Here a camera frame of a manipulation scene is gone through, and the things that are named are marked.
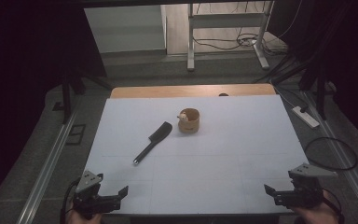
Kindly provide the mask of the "wooden table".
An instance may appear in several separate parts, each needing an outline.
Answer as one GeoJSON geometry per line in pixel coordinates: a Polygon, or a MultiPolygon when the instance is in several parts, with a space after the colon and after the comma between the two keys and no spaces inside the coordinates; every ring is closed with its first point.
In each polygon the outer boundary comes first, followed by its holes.
{"type": "Polygon", "coordinates": [[[118,87],[111,91],[110,98],[213,97],[222,93],[228,96],[274,95],[276,91],[270,84],[118,87]]]}

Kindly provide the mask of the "white metal stand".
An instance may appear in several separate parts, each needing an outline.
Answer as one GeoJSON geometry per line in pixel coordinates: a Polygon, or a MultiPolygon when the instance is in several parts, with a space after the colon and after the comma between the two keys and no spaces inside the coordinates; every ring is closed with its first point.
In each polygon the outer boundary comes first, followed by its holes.
{"type": "Polygon", "coordinates": [[[272,6],[273,1],[270,1],[267,3],[267,7],[262,12],[195,15],[193,5],[188,4],[189,39],[187,49],[187,70],[193,71],[195,69],[194,30],[209,28],[258,28],[259,32],[256,40],[253,40],[251,44],[261,68],[269,70],[269,63],[262,49],[262,41],[269,22],[272,6]]]}

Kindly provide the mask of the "person's left hand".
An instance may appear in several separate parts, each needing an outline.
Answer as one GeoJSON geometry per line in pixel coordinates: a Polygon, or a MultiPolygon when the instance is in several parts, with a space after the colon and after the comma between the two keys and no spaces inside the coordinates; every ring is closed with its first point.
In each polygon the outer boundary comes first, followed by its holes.
{"type": "Polygon", "coordinates": [[[71,210],[66,214],[65,224],[101,224],[102,218],[102,214],[96,214],[91,219],[86,219],[77,211],[71,210]]]}

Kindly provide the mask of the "round wooden cup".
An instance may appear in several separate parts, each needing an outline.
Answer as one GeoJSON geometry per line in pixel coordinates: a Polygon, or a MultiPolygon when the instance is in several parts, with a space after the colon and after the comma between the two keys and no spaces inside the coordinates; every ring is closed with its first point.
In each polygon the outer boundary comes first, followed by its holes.
{"type": "Polygon", "coordinates": [[[177,118],[181,133],[196,133],[200,128],[200,112],[195,108],[183,109],[177,118]]]}

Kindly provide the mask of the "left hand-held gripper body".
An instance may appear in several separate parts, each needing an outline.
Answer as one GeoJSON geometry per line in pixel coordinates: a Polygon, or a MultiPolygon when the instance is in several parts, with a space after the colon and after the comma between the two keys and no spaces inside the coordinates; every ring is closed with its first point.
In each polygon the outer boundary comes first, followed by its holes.
{"type": "Polygon", "coordinates": [[[74,210],[84,218],[93,218],[97,214],[110,213],[120,209],[120,198],[100,196],[99,189],[103,174],[94,174],[86,170],[80,177],[73,199],[74,210]]]}

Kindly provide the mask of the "black tripod stand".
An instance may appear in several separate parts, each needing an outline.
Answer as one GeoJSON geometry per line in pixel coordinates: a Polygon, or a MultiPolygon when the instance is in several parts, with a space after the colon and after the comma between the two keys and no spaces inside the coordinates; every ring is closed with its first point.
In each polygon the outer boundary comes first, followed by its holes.
{"type": "Polygon", "coordinates": [[[73,91],[75,95],[83,95],[86,93],[83,77],[108,91],[112,91],[115,88],[112,84],[78,67],[66,69],[62,74],[62,101],[57,102],[53,107],[54,111],[63,112],[63,124],[66,124],[72,115],[71,91],[73,91]]]}
{"type": "Polygon", "coordinates": [[[293,77],[294,75],[304,71],[304,74],[298,83],[298,87],[302,91],[309,91],[311,86],[316,84],[316,110],[322,120],[326,120],[324,112],[324,98],[326,95],[325,84],[327,81],[327,75],[325,72],[325,63],[323,62],[322,54],[315,52],[306,61],[294,66],[280,75],[280,69],[292,58],[294,58],[294,55],[292,53],[287,53],[275,67],[268,71],[266,75],[255,80],[255,83],[266,78],[273,86],[277,86],[289,77],[293,77]]]}

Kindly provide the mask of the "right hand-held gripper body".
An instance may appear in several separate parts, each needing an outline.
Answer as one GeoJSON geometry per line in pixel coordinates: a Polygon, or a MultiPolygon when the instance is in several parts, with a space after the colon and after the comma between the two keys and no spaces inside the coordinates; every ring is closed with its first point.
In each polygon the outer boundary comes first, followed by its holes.
{"type": "Polygon", "coordinates": [[[322,203],[324,194],[319,177],[337,177],[334,171],[303,163],[288,172],[293,190],[274,191],[276,205],[312,208],[322,203]]]}

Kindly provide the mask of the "grey panel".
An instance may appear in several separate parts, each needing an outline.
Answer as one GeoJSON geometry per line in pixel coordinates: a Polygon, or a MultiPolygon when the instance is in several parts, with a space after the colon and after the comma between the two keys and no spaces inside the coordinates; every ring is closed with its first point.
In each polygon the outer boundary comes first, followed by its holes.
{"type": "Polygon", "coordinates": [[[84,9],[101,53],[166,49],[165,7],[84,9]]]}

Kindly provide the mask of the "person's right hand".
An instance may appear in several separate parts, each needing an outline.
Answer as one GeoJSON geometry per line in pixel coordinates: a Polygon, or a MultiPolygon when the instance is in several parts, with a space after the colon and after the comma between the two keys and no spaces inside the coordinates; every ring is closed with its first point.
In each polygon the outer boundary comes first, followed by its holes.
{"type": "Polygon", "coordinates": [[[321,203],[313,208],[291,207],[291,210],[300,215],[305,224],[339,223],[337,212],[326,203],[321,203]]]}

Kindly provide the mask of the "black floor socket frame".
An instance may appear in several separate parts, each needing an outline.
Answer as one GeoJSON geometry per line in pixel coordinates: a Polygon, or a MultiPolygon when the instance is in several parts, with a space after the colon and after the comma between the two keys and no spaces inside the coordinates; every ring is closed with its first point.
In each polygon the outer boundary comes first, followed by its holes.
{"type": "Polygon", "coordinates": [[[66,139],[67,146],[78,146],[81,144],[84,132],[86,129],[85,124],[73,125],[66,139]]]}

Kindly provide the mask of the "white table mat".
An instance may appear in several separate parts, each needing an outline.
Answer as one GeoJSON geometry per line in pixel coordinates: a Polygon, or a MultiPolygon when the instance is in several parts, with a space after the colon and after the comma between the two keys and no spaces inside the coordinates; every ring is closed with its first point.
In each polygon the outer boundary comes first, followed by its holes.
{"type": "Polygon", "coordinates": [[[86,162],[103,174],[102,195],[128,186],[122,215],[284,214],[264,185],[290,190],[289,170],[306,162],[279,95],[109,99],[86,162]],[[200,112],[196,133],[177,116],[200,112]],[[171,133],[133,160],[161,124],[171,133]]]}

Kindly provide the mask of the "white power strip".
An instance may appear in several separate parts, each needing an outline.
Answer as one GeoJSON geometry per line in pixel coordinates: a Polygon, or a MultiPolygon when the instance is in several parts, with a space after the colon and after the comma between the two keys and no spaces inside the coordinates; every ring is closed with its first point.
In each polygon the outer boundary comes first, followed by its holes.
{"type": "Polygon", "coordinates": [[[310,128],[314,129],[320,126],[320,123],[314,119],[304,108],[296,106],[292,108],[292,111],[304,121],[310,128]]]}

